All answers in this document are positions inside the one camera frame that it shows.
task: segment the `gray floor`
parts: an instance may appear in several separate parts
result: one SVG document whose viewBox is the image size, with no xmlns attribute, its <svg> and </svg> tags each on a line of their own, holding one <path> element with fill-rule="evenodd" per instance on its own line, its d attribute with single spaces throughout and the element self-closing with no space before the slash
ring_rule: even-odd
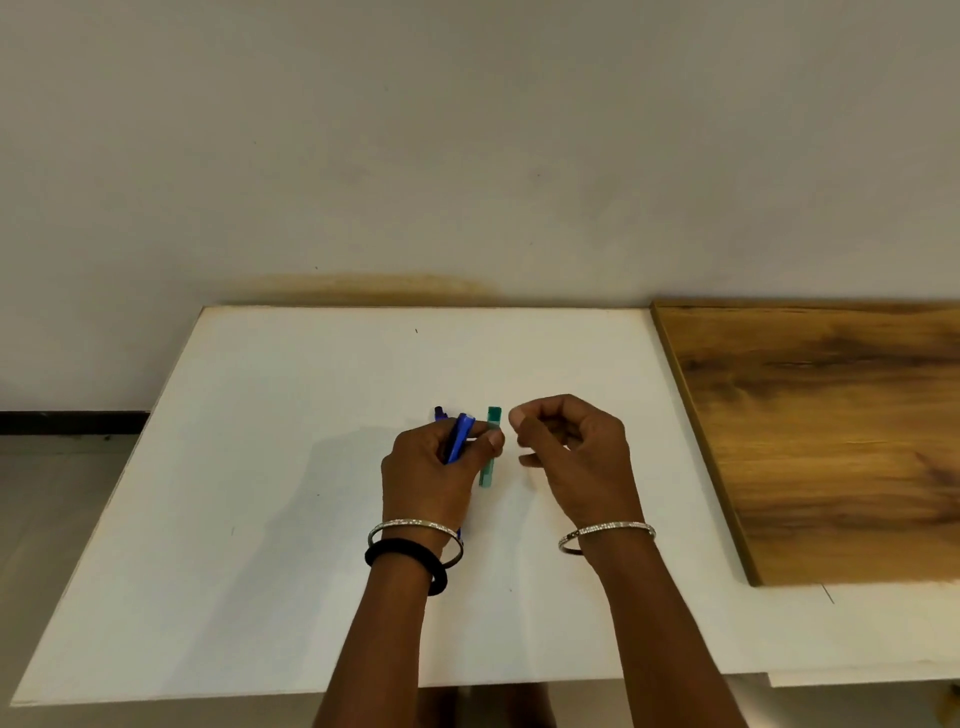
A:
<svg viewBox="0 0 960 728">
<path fill-rule="evenodd" d="M 305 728 L 319 695 L 7 707 L 134 441 L 0 437 L 0 726 Z M 934 686 L 774 691 L 751 678 L 732 678 L 731 685 L 752 728 L 937 726 Z M 550 692 L 563 728 L 631 725 L 620 681 L 561 683 Z M 492 706 L 478 701 L 469 704 L 468 713 L 467 727 L 501 724 Z"/>
</svg>

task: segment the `bracelet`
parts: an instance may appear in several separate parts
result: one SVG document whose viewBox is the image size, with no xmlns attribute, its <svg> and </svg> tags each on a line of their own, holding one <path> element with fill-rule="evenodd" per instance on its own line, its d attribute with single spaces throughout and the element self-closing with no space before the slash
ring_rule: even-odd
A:
<svg viewBox="0 0 960 728">
<path fill-rule="evenodd" d="M 454 531 L 452 528 L 447 528 L 445 525 L 433 523 L 432 521 L 421 521 L 420 519 L 394 519 L 393 521 L 384 521 L 383 523 L 378 523 L 373 527 L 373 531 L 367 534 L 367 546 L 373 546 L 373 536 L 376 535 L 377 531 L 382 531 L 384 528 L 393 528 L 395 525 L 418 525 L 422 528 L 433 528 L 435 531 L 442 531 L 451 539 L 456 541 L 457 546 L 460 547 L 460 553 L 443 564 L 444 569 L 449 569 L 452 566 L 456 566 L 457 562 L 464 558 L 464 542 L 462 542 L 460 537 L 457 536 L 456 531 Z"/>
<path fill-rule="evenodd" d="M 436 596 L 446 589 L 446 569 L 440 563 L 436 554 L 423 544 L 418 544 L 410 539 L 380 539 L 373 546 L 367 549 L 363 555 L 367 566 L 373 566 L 378 556 L 385 553 L 399 553 L 409 556 L 416 562 L 419 562 L 427 572 L 433 577 L 430 581 L 430 589 L 427 590 L 427 596 Z"/>
<path fill-rule="evenodd" d="M 640 521 L 613 521 L 610 523 L 599 523 L 598 525 L 589 525 L 585 528 L 578 528 L 572 533 L 568 533 L 561 538 L 557 546 L 560 547 L 560 550 L 563 553 L 571 553 L 574 556 L 583 556 L 584 552 L 581 549 L 570 548 L 566 544 L 574 539 L 579 539 L 581 536 L 586 536 L 588 533 L 596 533 L 597 531 L 610 531 L 614 528 L 641 528 L 650 534 L 651 539 L 657 538 L 657 531 L 654 530 L 654 527 L 649 523 L 643 523 Z"/>
</svg>

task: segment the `silver bangle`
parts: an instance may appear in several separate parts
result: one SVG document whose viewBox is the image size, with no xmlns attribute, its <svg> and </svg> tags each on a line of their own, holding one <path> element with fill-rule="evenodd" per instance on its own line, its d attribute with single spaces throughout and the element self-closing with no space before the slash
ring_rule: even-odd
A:
<svg viewBox="0 0 960 728">
<path fill-rule="evenodd" d="M 568 548 L 566 544 L 573 541 L 574 539 L 579 539 L 581 536 L 586 536 L 589 533 L 596 533 L 597 531 L 610 531 L 614 528 L 641 528 L 650 534 L 651 539 L 657 538 L 657 531 L 654 530 L 654 527 L 649 523 L 643 523 L 640 521 L 613 521 L 610 523 L 599 523 L 598 525 L 589 525 L 586 528 L 578 528 L 572 533 L 566 534 L 563 538 L 560 539 L 560 542 L 557 546 L 560 547 L 560 550 L 563 553 L 571 553 L 574 556 L 583 556 L 584 552 L 579 548 Z"/>
<path fill-rule="evenodd" d="M 452 566 L 456 566 L 457 562 L 464 558 L 464 542 L 462 542 L 460 537 L 457 536 L 456 531 L 454 531 L 452 528 L 447 528 L 445 525 L 440 523 L 421 521 L 420 519 L 394 519 L 393 521 L 384 521 L 383 523 L 378 523 L 373 527 L 373 531 L 367 534 L 367 546 L 373 546 L 373 537 L 376 535 L 377 531 L 382 531 L 384 528 L 393 528 L 395 525 L 418 525 L 422 528 L 433 528 L 435 531 L 442 531 L 451 539 L 456 541 L 457 546 L 460 547 L 460 553 L 443 564 L 444 569 L 449 569 Z"/>
</svg>

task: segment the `dark blue pen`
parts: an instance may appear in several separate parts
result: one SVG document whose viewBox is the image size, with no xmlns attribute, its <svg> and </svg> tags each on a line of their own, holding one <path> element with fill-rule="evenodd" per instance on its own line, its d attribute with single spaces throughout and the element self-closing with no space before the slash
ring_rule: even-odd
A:
<svg viewBox="0 0 960 728">
<path fill-rule="evenodd" d="M 446 419 L 446 413 L 440 407 L 434 407 L 433 412 L 435 420 Z M 457 417 L 457 423 L 453 426 L 453 430 L 451 430 L 444 443 L 444 454 L 440 458 L 444 465 L 454 463 L 457 461 L 457 458 L 460 457 L 460 453 L 464 449 L 464 443 L 467 441 L 467 437 L 470 435 L 470 431 L 473 429 L 473 423 L 475 422 L 476 420 L 474 418 L 463 412 Z M 457 538 L 460 538 L 459 528 L 457 529 Z"/>
</svg>

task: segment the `hand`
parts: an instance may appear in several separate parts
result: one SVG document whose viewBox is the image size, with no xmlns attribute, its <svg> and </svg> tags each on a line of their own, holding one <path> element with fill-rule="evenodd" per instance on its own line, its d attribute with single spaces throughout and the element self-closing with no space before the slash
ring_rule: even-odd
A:
<svg viewBox="0 0 960 728">
<path fill-rule="evenodd" d="M 478 422 L 470 431 L 476 437 L 455 463 L 444 465 L 438 452 L 456 418 L 439 420 L 401 432 L 393 451 L 383 458 L 383 520 L 420 519 L 457 530 L 463 525 L 470 503 L 470 486 L 487 462 L 503 452 L 499 429 Z M 404 538 L 430 548 L 440 556 L 449 537 L 442 531 L 421 526 L 387 528 L 383 538 Z"/>
<path fill-rule="evenodd" d="M 517 441 L 534 454 L 520 463 L 546 471 L 550 490 L 577 528 L 643 521 L 623 423 L 572 395 L 510 410 Z"/>
</svg>

